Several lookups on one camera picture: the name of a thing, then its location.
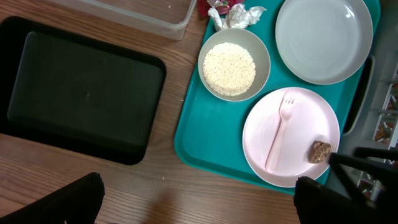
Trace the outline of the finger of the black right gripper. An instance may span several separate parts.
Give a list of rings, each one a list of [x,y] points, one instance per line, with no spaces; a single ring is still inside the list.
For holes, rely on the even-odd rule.
[[[397,200],[397,166],[389,159],[332,153],[328,187],[354,200],[376,203],[382,194]]]
[[[398,158],[397,149],[375,149],[368,147],[357,147],[354,150],[354,156],[360,158],[375,157],[380,159],[389,159],[391,161],[396,161]]]

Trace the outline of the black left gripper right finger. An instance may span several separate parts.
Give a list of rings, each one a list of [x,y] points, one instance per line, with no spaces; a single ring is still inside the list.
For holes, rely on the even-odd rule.
[[[354,200],[309,177],[296,181],[294,205],[301,224],[397,224],[397,200],[381,195],[376,203]]]

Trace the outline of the brown food scrap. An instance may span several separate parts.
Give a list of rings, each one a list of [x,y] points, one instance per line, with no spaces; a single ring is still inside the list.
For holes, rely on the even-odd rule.
[[[331,145],[327,142],[314,141],[312,148],[308,153],[308,162],[311,164],[319,164],[323,162],[331,151]]]

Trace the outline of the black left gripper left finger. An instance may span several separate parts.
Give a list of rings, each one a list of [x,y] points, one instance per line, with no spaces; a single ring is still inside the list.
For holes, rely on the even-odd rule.
[[[1,223],[94,223],[104,196],[102,178],[92,172],[1,217]]]

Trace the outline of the pink round plate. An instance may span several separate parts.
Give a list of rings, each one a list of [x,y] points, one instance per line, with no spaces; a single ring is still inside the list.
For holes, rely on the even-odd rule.
[[[288,90],[296,91],[295,106],[285,132],[279,163],[273,173],[265,164],[279,123],[279,107]],[[329,168],[327,159],[319,164],[308,162],[314,141],[327,142],[331,152],[340,143],[340,125],[329,103],[319,94],[298,87],[275,90],[259,100],[249,112],[243,127],[243,151],[253,172],[265,182],[291,188],[297,179],[317,179]]]

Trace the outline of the pink plastic fork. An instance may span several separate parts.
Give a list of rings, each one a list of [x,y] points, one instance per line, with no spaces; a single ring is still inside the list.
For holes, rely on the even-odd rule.
[[[282,144],[284,141],[285,132],[289,123],[289,119],[292,115],[292,110],[295,106],[296,91],[288,90],[285,92],[284,97],[279,107],[280,123],[272,143],[267,162],[265,164],[266,171],[273,173],[279,163],[279,157],[282,150]]]

